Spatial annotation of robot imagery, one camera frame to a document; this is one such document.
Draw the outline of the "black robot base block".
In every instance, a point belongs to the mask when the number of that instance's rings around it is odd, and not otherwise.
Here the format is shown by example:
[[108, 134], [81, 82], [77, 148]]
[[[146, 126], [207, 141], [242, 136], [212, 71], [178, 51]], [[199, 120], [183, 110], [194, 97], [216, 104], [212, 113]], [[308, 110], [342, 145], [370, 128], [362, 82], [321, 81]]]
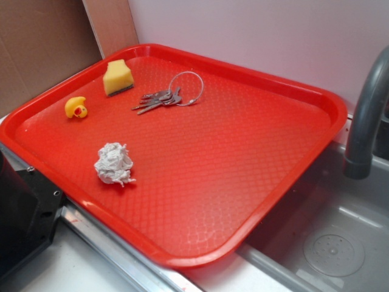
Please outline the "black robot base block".
[[1, 282], [48, 248], [63, 191], [38, 170], [15, 170], [1, 155]]

